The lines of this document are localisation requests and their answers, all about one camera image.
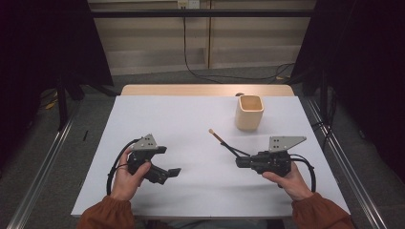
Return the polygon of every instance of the pencil holder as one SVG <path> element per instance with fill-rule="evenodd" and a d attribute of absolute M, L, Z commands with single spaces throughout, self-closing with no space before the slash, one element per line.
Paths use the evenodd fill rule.
<path fill-rule="evenodd" d="M 235 124 L 241 131 L 255 131 L 262 120 L 265 107 L 258 95 L 241 95 L 236 107 Z"/>

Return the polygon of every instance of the metal rail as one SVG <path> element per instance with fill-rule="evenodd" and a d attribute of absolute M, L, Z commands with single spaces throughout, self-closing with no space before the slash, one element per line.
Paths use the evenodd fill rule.
<path fill-rule="evenodd" d="M 11 218 L 11 221 L 7 229 L 22 229 L 24 228 L 27 220 L 32 212 L 32 209 L 36 203 L 36 200 L 39 198 L 43 186 L 49 176 L 50 170 L 53 167 L 54 161 L 62 148 L 63 143 L 65 142 L 66 136 L 68 135 L 75 116 L 77 115 L 78 108 L 81 104 L 77 102 L 74 106 L 72 115 L 68 119 L 68 122 L 63 127 L 62 130 L 57 132 L 56 137 L 53 141 L 51 149 L 48 151 L 45 156 L 44 161 L 42 162 L 41 167 L 39 168 L 38 173 L 36 174 L 35 179 L 33 180 L 27 194 L 24 196 L 23 200 L 20 202 L 20 205 L 17 207 L 14 215 Z"/>
<path fill-rule="evenodd" d="M 314 99 L 309 99 L 308 103 L 313 115 L 316 118 L 316 121 L 321 122 L 322 117 L 319 113 L 320 109 L 317 103 L 314 101 Z M 346 157 L 346 154 L 343 151 L 342 147 L 340 146 L 339 141 L 337 140 L 334 133 L 330 131 L 330 133 L 327 134 L 328 129 L 324 125 L 322 125 L 321 130 L 325 137 L 327 135 L 329 136 L 328 143 L 330 145 L 330 148 L 333 151 L 333 154 L 337 162 L 339 163 L 346 179 L 348 180 L 350 186 L 352 187 L 352 190 L 356 195 L 357 200 L 359 201 L 361 207 L 363 208 L 364 213 L 369 219 L 369 222 L 372 225 L 372 227 L 375 229 L 387 228 L 372 198 L 370 197 L 365 187 L 363 186 L 362 182 L 360 181 L 359 177 L 357 176 L 356 172 L 354 171 L 351 163 Z"/>
<path fill-rule="evenodd" d="M 94 18 L 129 17 L 311 17 L 313 10 L 92 10 Z"/>

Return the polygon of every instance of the human hand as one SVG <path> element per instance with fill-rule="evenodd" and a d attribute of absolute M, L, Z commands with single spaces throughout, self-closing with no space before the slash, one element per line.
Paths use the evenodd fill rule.
<path fill-rule="evenodd" d="M 130 148 L 124 151 L 119 159 L 119 165 L 127 163 L 127 158 L 130 153 Z M 128 172 L 128 165 L 117 168 L 116 179 L 114 180 L 113 191 L 111 192 L 110 197 L 118 200 L 130 200 L 141 185 L 143 176 L 149 171 L 150 167 L 151 163 L 145 162 L 139 166 L 133 175 Z"/>
<path fill-rule="evenodd" d="M 291 162 L 291 172 L 285 177 L 280 177 L 271 172 L 262 173 L 262 177 L 282 186 L 292 200 L 302 200 L 313 195 L 294 162 Z"/>

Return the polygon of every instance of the person's left hand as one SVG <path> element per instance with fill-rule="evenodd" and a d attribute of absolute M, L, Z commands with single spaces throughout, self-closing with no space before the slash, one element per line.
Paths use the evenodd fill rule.
<path fill-rule="evenodd" d="M 125 150 L 119 159 L 119 165 L 127 163 L 127 158 L 130 153 L 130 148 Z M 118 200 L 130 200 L 141 185 L 143 176 L 149 171 L 150 167 L 151 163 L 145 162 L 139 166 L 138 170 L 133 175 L 128 172 L 128 165 L 117 168 L 116 179 L 114 180 L 113 191 L 110 197 Z"/>

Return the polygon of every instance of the wall outlet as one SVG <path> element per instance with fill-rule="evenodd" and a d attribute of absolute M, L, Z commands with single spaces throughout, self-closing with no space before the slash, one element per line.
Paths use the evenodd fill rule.
<path fill-rule="evenodd" d="M 188 8 L 198 10 L 200 8 L 200 0 L 188 0 Z"/>
<path fill-rule="evenodd" d="M 188 0 L 178 0 L 178 9 L 188 9 Z"/>

